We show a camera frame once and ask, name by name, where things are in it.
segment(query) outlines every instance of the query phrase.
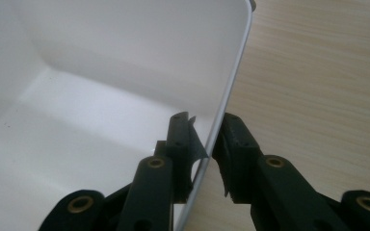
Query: light wooden surface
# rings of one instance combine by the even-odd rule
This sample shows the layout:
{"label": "light wooden surface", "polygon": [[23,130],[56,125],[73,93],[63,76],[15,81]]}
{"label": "light wooden surface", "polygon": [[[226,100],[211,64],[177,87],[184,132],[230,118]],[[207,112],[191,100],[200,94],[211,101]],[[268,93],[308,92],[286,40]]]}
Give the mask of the light wooden surface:
{"label": "light wooden surface", "polygon": [[[227,111],[320,193],[370,191],[370,0],[257,0]],[[254,230],[211,161],[186,230]]]}

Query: white container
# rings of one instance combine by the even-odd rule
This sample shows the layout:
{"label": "white container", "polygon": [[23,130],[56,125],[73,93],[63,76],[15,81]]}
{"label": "white container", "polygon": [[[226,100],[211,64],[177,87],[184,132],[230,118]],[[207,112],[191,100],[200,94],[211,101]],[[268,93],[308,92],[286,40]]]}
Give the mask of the white container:
{"label": "white container", "polygon": [[0,230],[130,183],[176,113],[210,153],[250,24],[246,0],[1,0]]}

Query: white plastic bin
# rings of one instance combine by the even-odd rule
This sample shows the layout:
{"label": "white plastic bin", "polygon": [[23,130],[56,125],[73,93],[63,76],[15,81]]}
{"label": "white plastic bin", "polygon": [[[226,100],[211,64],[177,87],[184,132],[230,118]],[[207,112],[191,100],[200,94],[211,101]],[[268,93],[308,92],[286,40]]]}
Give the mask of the white plastic bin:
{"label": "white plastic bin", "polygon": [[0,230],[130,183],[176,113],[210,153],[250,24],[246,0],[0,0]]}

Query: wood grain surface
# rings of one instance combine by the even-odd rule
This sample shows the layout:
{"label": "wood grain surface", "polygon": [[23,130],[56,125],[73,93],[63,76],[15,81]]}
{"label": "wood grain surface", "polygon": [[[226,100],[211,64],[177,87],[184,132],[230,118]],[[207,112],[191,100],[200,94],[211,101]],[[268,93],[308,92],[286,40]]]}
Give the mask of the wood grain surface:
{"label": "wood grain surface", "polygon": [[[316,191],[370,191],[370,0],[256,0],[227,111]],[[254,230],[215,161],[185,230]]]}

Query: wooden table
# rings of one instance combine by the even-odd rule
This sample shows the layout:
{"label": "wooden table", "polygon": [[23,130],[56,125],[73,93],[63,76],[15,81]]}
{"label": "wooden table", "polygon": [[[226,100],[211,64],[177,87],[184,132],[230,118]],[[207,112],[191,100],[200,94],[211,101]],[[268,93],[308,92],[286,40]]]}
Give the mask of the wooden table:
{"label": "wooden table", "polygon": [[[256,3],[226,110],[316,191],[370,191],[370,1]],[[185,230],[254,230],[213,160]]]}

